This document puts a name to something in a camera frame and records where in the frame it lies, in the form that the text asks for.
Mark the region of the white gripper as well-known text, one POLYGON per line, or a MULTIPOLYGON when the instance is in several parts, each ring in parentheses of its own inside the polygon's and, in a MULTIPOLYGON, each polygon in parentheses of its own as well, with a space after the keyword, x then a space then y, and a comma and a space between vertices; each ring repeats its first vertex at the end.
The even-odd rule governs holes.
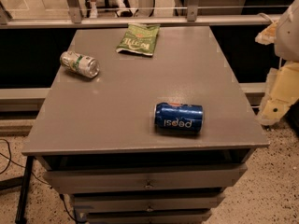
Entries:
MULTIPOLYGON (((264 28, 255 37, 262 45, 275 42, 278 23, 275 21, 264 28)), ((269 99, 263 98, 257 120, 263 126, 271 126, 279 122, 299 99, 299 63, 287 61, 281 68, 271 68, 270 77, 274 82, 270 85, 269 99)))

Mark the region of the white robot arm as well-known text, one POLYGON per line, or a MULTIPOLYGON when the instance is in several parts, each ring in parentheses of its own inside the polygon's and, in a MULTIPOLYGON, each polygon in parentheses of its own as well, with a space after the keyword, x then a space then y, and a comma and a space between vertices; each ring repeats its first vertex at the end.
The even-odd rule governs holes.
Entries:
POLYGON ((257 43, 274 44, 279 62, 266 78, 265 95, 257 120, 263 126, 279 122, 299 100, 299 0, 294 0, 278 21, 273 21, 255 37, 257 43))

